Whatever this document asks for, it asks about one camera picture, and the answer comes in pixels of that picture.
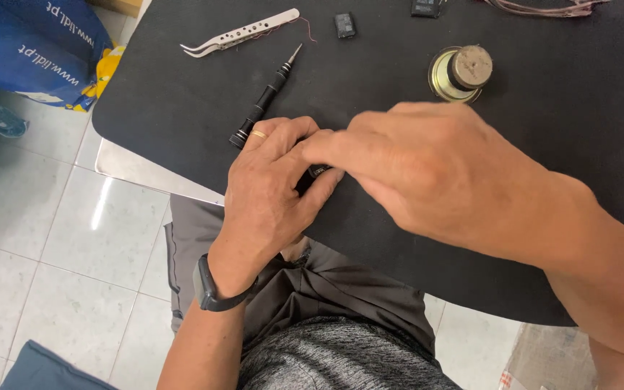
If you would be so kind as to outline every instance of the person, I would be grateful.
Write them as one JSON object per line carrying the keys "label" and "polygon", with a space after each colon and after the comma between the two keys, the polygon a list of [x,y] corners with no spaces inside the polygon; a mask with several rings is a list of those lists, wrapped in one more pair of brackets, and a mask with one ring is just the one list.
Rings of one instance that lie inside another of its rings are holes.
{"label": "person", "polygon": [[[624,226],[582,182],[455,103],[400,103],[336,132],[308,117],[255,130],[230,168],[224,215],[172,198],[173,256],[190,259],[190,277],[196,267],[197,291],[247,298],[212,311],[191,303],[188,283],[175,289],[186,315],[159,389],[459,389],[434,358],[419,291],[315,242],[302,262],[281,256],[343,172],[409,232],[544,270],[589,334],[598,388],[624,389]],[[310,164],[335,168],[298,196]]]}

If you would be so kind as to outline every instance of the hand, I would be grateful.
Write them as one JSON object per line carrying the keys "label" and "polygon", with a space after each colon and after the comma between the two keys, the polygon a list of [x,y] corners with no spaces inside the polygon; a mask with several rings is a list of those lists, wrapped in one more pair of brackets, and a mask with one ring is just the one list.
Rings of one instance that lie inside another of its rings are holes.
{"label": "hand", "polygon": [[462,104],[364,112],[303,155],[348,172],[401,228],[511,260],[550,252],[574,234],[578,204],[595,204],[584,184],[545,169]]}
{"label": "hand", "polygon": [[246,290],[269,260],[312,224],[343,176],[330,169],[300,197],[295,185],[310,165],[302,149],[319,130],[315,121],[275,118],[257,122],[254,129],[268,138],[251,135],[230,166],[225,219],[209,252],[209,268],[223,296]]}

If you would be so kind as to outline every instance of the grey t-shirt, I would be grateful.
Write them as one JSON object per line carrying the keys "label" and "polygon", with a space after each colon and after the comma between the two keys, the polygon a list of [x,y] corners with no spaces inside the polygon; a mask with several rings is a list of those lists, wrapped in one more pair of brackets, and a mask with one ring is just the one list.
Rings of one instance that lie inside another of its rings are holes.
{"label": "grey t-shirt", "polygon": [[241,390],[457,390],[407,334],[342,317],[316,317],[246,346]]}

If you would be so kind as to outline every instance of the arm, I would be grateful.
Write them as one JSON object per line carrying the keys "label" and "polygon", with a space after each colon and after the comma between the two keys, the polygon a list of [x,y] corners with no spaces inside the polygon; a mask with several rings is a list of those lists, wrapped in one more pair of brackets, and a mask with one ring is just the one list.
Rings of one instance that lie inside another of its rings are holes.
{"label": "arm", "polygon": [[[319,128],[308,117],[260,121],[228,173],[225,219],[209,250],[219,298],[249,288],[265,265],[309,226],[343,176],[329,170],[299,197],[307,169],[306,142]],[[240,368],[245,303],[208,312],[192,303],[160,374],[158,389],[235,389]]]}
{"label": "arm", "polygon": [[303,154],[348,172],[403,229],[544,270],[591,337],[600,389],[624,388],[624,226],[586,185],[460,104],[365,112]]}

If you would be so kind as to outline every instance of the man's left hand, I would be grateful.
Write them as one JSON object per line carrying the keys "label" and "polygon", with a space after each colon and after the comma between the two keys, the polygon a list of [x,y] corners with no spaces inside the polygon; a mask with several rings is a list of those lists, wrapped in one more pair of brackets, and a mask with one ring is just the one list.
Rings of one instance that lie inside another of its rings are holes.
{"label": "man's left hand", "polygon": [[274,118],[255,124],[266,139],[252,134],[230,166],[225,220],[209,252],[209,268],[219,296],[245,291],[277,253],[312,224],[332,195],[343,171],[320,175],[300,197],[295,190],[309,164],[306,140],[320,130],[310,117]]}

